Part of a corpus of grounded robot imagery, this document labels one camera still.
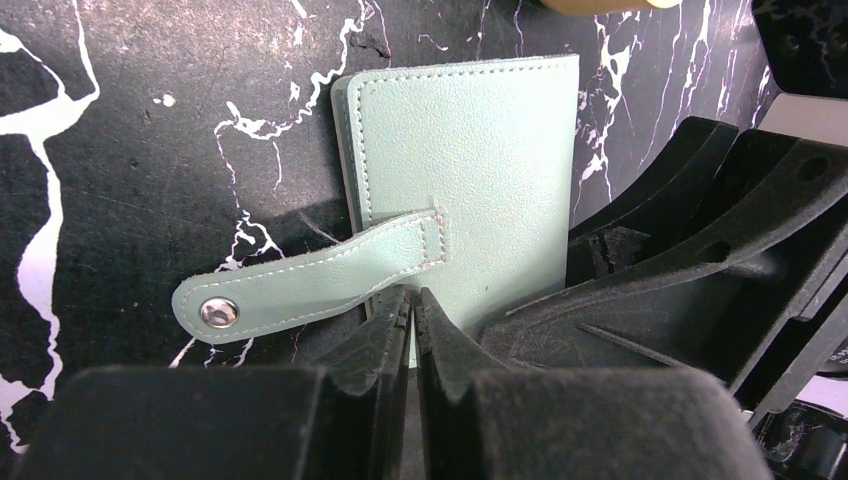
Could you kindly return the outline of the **mint green card holder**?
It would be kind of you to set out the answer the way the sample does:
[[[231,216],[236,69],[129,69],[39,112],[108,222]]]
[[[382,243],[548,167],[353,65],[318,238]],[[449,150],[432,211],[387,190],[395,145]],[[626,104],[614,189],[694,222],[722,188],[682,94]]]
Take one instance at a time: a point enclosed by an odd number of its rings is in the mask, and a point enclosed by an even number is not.
[[[561,290],[580,58],[362,71],[331,102],[353,235],[323,250],[184,280],[171,305],[209,344],[349,311],[396,284],[460,329]]]

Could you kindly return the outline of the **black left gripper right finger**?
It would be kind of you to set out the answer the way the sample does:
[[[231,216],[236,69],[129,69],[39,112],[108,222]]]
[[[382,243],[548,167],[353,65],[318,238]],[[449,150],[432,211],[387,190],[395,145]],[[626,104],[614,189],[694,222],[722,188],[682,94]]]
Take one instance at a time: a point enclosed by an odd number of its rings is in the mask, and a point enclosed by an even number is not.
[[[741,411],[690,368],[511,369],[414,304],[430,479],[768,479]]]

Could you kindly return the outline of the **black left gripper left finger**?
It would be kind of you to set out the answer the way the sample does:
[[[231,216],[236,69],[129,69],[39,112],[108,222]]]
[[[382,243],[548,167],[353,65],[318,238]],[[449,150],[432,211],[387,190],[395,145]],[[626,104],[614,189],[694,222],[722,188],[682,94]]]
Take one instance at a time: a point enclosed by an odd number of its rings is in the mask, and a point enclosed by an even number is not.
[[[17,479],[395,479],[412,292],[305,365],[105,367],[76,376]]]

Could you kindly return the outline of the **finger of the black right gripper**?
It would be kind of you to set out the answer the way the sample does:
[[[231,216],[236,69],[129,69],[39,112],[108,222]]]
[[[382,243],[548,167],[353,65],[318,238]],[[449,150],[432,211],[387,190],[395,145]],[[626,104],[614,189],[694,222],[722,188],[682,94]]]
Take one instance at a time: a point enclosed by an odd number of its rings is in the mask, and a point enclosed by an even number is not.
[[[847,334],[847,150],[796,144],[667,251],[486,327],[518,367],[691,367],[755,418],[785,410]]]
[[[794,137],[690,116],[654,162],[569,232],[566,284],[655,257],[727,213],[792,149]]]

